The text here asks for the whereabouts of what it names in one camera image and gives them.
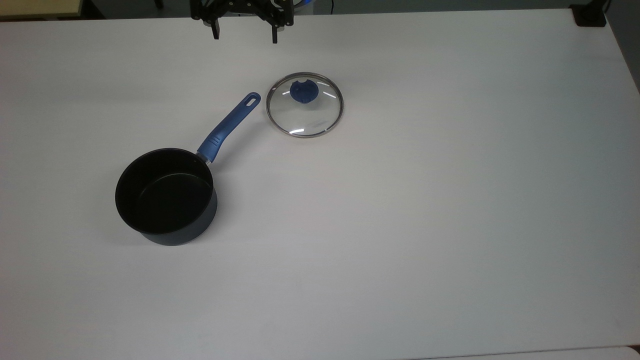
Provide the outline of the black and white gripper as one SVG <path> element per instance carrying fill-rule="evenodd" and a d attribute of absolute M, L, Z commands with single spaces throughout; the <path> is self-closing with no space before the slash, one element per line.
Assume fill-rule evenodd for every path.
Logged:
<path fill-rule="evenodd" d="M 215 40 L 220 39 L 219 18 L 228 14 L 254 15 L 271 27 L 272 43 L 278 43 L 278 31 L 294 25 L 292 0 L 192 0 L 190 18 L 211 24 Z"/>

